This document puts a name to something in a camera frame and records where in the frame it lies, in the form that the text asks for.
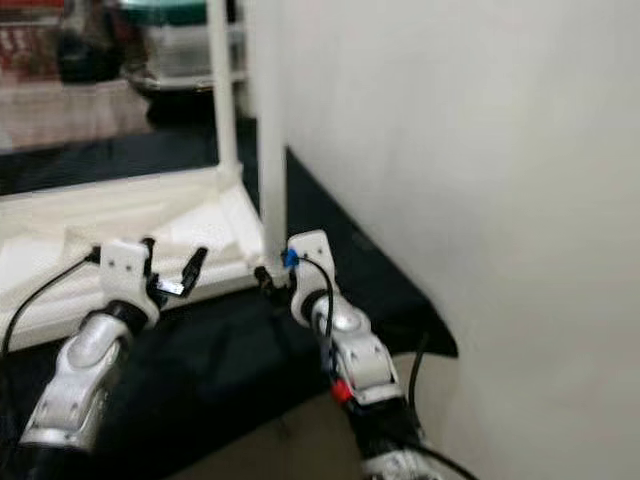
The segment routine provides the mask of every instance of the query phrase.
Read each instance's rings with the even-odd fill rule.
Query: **white plastic tray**
[[[112,238],[154,237],[154,271],[172,280],[197,247],[207,247],[186,302],[253,285],[253,268],[263,261],[262,226],[247,192],[214,167],[8,196],[0,199],[0,218],[0,332],[27,295]],[[101,306],[97,267],[88,265],[34,302],[12,349],[69,335]]]

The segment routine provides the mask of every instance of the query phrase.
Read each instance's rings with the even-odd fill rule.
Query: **white wall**
[[[441,309],[435,444],[640,471],[640,3],[287,0],[288,142]]]

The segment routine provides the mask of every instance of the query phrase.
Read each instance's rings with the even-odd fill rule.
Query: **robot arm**
[[[34,465],[30,478],[55,478],[58,470],[65,478],[70,472],[61,464],[93,451],[109,392],[134,338],[155,325],[168,296],[186,297],[195,286],[207,250],[198,249],[182,272],[182,283],[173,284],[151,271],[153,244],[145,239],[102,247],[106,306],[90,312],[64,343],[55,374],[27,422],[20,445],[37,454],[29,462]]]
[[[291,312],[323,345],[331,392],[355,433],[365,478],[441,480],[415,448],[423,445],[424,435],[389,351],[371,331],[366,314],[339,293],[326,234],[296,235],[288,247],[285,264],[295,274]]]

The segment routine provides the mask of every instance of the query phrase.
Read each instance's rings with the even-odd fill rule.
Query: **black connector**
[[[156,244],[156,241],[151,237],[144,237],[142,240],[140,240],[140,243],[143,244],[145,247],[147,247],[147,250],[149,251],[149,256],[147,257],[147,260],[144,262],[144,275],[145,277],[150,277],[151,263],[153,262],[153,247]]]
[[[287,287],[277,288],[273,278],[263,266],[256,267],[253,276],[258,280],[258,286],[262,294],[276,308],[288,307],[291,302],[291,290]]]
[[[204,263],[204,259],[207,258],[208,252],[209,250],[204,247],[198,248],[196,253],[193,254],[182,269],[182,286],[184,287],[184,290],[180,296],[188,297],[196,286],[196,282],[200,276],[200,270],[202,270],[202,264]]]
[[[91,247],[91,252],[89,252],[89,254],[84,257],[84,261],[100,265],[100,251],[100,245],[94,245],[93,247]]]
[[[94,478],[96,473],[86,452],[38,445],[20,445],[12,467],[17,472],[27,472],[28,480],[84,480]]]

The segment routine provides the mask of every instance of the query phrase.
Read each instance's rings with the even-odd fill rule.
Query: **white panel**
[[[153,236],[154,271],[180,280],[199,246],[209,248],[189,301],[255,284],[262,261],[261,227],[244,187],[220,190],[215,168],[117,180],[0,200],[0,331],[35,288],[85,255],[94,244]],[[184,304],[174,300],[169,308]],[[103,306],[97,269],[86,266],[51,287],[24,313],[13,348],[68,335]]]
[[[287,141],[458,340],[422,378],[436,445],[481,478],[636,478],[640,4],[286,10]]]

